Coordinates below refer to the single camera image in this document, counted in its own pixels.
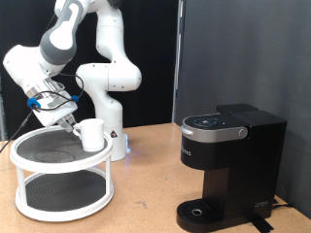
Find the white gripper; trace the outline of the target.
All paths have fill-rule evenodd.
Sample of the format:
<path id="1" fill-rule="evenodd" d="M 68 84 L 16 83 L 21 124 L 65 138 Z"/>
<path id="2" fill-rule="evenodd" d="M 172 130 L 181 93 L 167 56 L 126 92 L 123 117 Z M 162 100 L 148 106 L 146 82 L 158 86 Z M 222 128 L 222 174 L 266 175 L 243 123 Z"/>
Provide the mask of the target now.
<path id="1" fill-rule="evenodd" d="M 40 104 L 40 108 L 34 110 L 33 113 L 44 126 L 52 126 L 57 123 L 68 133 L 72 131 L 72 127 L 76 124 L 75 119 L 70 117 L 63 120 L 63 118 L 75 112 L 78 106 L 71 101 L 71 96 L 67 91 L 60 91 L 58 95 L 41 94 L 36 100 Z"/>

